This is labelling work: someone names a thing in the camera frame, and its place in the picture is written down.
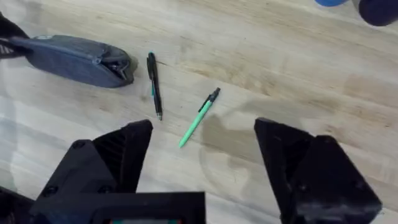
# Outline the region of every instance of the green pen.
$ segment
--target green pen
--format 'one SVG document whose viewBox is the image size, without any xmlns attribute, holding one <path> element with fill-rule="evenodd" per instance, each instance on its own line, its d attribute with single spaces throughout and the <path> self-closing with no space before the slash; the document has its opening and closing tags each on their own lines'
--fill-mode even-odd
<svg viewBox="0 0 398 224">
<path fill-rule="evenodd" d="M 189 137 L 192 135 L 194 130 L 197 128 L 197 126 L 199 125 L 200 121 L 202 121 L 202 119 L 205 116 L 206 112 L 210 109 L 210 107 L 212 106 L 213 102 L 216 100 L 220 90 L 221 90 L 220 88 L 217 88 L 213 92 L 213 94 L 208 96 L 208 98 L 206 99 L 204 104 L 199 109 L 198 116 L 195 118 L 195 120 L 193 120 L 193 123 L 189 127 L 188 131 L 182 137 L 182 139 L 180 141 L 180 144 L 179 144 L 180 147 L 182 147 L 188 141 Z"/>
</svg>

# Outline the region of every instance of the wood grain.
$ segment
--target wood grain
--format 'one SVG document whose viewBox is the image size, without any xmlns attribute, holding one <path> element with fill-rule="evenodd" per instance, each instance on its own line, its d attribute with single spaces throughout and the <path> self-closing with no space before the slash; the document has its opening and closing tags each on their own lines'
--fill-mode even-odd
<svg viewBox="0 0 398 224">
<path fill-rule="evenodd" d="M 76 139 L 149 118 L 140 192 L 205 190 L 208 223 L 279 223 L 253 131 L 263 116 L 331 134 L 398 218 L 398 24 L 371 27 L 351 2 L 2 0 L 29 35 L 107 42 L 136 57 L 133 85 L 97 88 L 0 62 L 0 185 L 36 198 Z M 156 119 L 145 57 L 159 61 Z M 220 97 L 183 149 L 206 96 Z"/>
</svg>

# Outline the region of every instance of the black pen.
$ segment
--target black pen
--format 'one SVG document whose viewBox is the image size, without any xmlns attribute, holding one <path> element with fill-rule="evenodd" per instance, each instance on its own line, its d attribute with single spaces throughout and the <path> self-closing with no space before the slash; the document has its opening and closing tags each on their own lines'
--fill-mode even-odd
<svg viewBox="0 0 398 224">
<path fill-rule="evenodd" d="M 157 76 L 156 58 L 154 53 L 150 52 L 147 57 L 147 66 L 149 78 L 152 81 L 152 93 L 154 96 L 156 115 L 159 120 L 162 120 L 162 100 L 160 99 L 159 79 Z"/>
</svg>

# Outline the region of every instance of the pen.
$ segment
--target pen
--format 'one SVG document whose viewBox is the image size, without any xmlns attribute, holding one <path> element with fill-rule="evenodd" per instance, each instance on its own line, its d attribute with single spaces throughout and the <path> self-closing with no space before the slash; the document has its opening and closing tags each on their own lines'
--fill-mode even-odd
<svg viewBox="0 0 398 224">
<path fill-rule="evenodd" d="M 193 123 L 189 127 L 188 131 L 182 137 L 182 139 L 180 141 L 180 144 L 179 144 L 180 147 L 182 147 L 188 141 L 189 137 L 192 135 L 194 130 L 197 128 L 197 126 L 199 125 L 200 121 L 205 116 L 206 112 L 210 109 L 210 107 L 212 106 L 213 102 L 216 100 L 220 90 L 221 90 L 220 88 L 217 88 L 213 92 L 213 94 L 211 94 L 211 95 L 209 95 L 207 97 L 207 99 L 204 102 L 204 104 L 200 107 L 197 117 L 195 118 L 195 120 L 193 120 Z"/>
<path fill-rule="evenodd" d="M 162 100 L 160 99 L 159 79 L 157 76 L 156 58 L 154 53 L 150 52 L 147 57 L 147 66 L 149 79 L 152 81 L 152 95 L 154 96 L 156 115 L 162 120 Z"/>
</svg>

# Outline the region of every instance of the gray pencil case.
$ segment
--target gray pencil case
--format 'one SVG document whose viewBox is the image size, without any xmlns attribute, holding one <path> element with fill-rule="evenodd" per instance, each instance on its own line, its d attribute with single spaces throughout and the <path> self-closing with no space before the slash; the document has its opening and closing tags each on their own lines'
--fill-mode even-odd
<svg viewBox="0 0 398 224">
<path fill-rule="evenodd" d="M 28 61 L 46 72 L 107 88 L 134 81 L 137 62 L 112 45 L 67 35 L 43 35 L 32 39 L 14 36 L 8 41 L 24 49 Z"/>
</svg>

